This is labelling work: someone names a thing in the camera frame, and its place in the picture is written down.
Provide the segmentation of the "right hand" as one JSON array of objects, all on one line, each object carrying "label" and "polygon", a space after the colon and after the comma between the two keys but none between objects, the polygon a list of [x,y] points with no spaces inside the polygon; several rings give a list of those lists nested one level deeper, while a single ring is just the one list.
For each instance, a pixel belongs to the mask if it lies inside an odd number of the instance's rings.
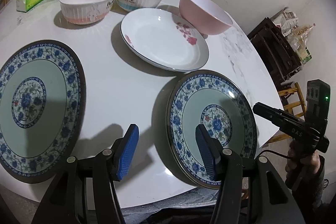
[{"label": "right hand", "polygon": [[[297,157],[296,152],[298,152],[298,144],[295,140],[290,142],[288,156],[289,157]],[[304,157],[300,160],[300,166],[302,166],[302,174],[304,176],[313,176],[314,174],[318,173],[319,168],[321,166],[319,153],[315,151],[311,155]],[[297,168],[297,164],[293,161],[288,159],[287,164],[285,166],[286,176],[289,176],[292,171]]]}]

